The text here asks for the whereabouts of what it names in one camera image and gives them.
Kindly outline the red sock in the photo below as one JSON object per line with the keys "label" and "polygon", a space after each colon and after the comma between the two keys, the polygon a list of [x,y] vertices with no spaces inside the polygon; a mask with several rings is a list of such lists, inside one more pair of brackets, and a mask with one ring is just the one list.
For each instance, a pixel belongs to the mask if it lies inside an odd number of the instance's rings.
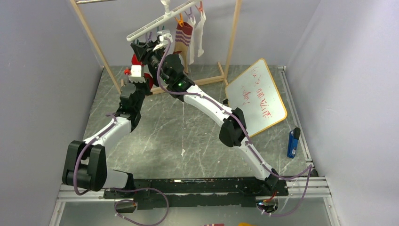
{"label": "red sock", "polygon": [[154,86],[154,79],[153,79],[152,75],[150,74],[148,67],[145,66],[144,64],[132,64],[131,63],[131,66],[132,65],[141,65],[142,66],[142,71],[145,76],[145,81],[148,80],[148,82],[150,83],[151,89],[152,89]]}

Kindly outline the beige purple striped sock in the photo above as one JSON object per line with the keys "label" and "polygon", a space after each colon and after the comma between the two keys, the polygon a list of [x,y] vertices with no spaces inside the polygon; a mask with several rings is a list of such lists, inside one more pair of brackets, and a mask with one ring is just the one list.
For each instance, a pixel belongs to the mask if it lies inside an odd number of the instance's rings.
{"label": "beige purple striped sock", "polygon": [[184,22],[183,27],[177,25],[175,34],[175,47],[173,53],[180,55],[185,73],[188,73],[189,71],[187,54],[189,50],[191,34],[192,27],[187,22]]}

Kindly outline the white plastic clip hanger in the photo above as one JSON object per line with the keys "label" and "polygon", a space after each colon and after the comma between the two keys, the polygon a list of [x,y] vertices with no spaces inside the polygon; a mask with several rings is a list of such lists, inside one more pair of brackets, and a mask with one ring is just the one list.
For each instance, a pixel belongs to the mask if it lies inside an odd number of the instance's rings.
{"label": "white plastic clip hanger", "polygon": [[133,33],[129,34],[126,36],[126,40],[128,42],[132,42],[141,36],[145,35],[147,32],[150,32],[152,29],[157,28],[158,26],[163,25],[165,22],[168,20],[176,17],[180,13],[183,13],[186,9],[189,7],[194,6],[196,3],[199,3],[200,0],[189,0],[178,7],[172,9],[172,10],[165,10],[165,14],[156,18],[155,20],[151,21],[150,23],[142,26],[140,29],[134,31]]}

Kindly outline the yellow framed whiteboard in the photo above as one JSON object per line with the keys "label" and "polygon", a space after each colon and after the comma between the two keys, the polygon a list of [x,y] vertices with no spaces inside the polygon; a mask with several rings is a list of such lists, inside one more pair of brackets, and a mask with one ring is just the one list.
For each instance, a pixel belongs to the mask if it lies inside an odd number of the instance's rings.
{"label": "yellow framed whiteboard", "polygon": [[244,113],[250,137],[283,121],[287,110],[265,59],[261,58],[225,88],[229,107]]}

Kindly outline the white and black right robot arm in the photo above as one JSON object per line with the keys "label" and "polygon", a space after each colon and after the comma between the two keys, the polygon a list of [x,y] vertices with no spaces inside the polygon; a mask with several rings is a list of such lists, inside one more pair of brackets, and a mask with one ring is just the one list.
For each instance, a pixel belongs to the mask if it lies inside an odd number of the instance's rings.
{"label": "white and black right robot arm", "polygon": [[282,177],[255,148],[246,130],[243,111],[225,106],[206,94],[187,77],[178,55],[168,54],[168,48],[156,49],[156,45],[156,42],[130,44],[137,60],[149,67],[154,84],[173,98],[201,110],[218,124],[219,140],[227,147],[238,149],[258,180],[259,191],[264,195],[277,194]]}

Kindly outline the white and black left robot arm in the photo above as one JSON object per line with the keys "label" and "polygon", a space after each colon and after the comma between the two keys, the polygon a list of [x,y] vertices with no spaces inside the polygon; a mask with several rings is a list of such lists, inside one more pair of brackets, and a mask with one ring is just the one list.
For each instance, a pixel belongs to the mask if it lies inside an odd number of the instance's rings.
{"label": "white and black left robot arm", "polygon": [[148,78],[123,85],[119,107],[109,114],[111,121],[91,137],[68,145],[62,183],[73,186],[77,195],[103,188],[116,188],[123,198],[134,193],[133,175],[109,168],[106,152],[138,126],[142,104],[151,94],[152,85]]}

